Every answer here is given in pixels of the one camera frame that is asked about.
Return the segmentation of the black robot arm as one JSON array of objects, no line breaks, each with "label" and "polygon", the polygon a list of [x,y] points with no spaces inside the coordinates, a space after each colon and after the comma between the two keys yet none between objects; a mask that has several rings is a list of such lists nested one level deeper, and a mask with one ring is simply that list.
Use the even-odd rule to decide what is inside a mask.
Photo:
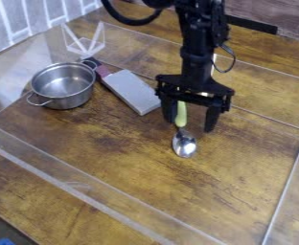
[{"label": "black robot arm", "polygon": [[156,10],[170,6],[178,17],[182,37],[180,48],[181,74],[157,75],[156,95],[161,100],[164,119],[176,119],[176,102],[184,101],[206,107],[202,131],[210,132],[220,114],[229,109],[234,91],[217,83],[210,75],[213,53],[225,47],[228,26],[224,0],[142,0]]}]

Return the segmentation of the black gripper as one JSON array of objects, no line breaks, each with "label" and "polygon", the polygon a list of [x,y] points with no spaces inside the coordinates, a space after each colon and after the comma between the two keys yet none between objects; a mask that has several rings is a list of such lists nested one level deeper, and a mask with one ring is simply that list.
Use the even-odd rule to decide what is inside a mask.
[{"label": "black gripper", "polygon": [[220,113],[229,110],[230,97],[234,91],[217,83],[212,78],[190,85],[180,75],[157,75],[156,96],[161,101],[164,119],[174,123],[177,101],[209,107],[205,112],[204,131],[210,132]]}]

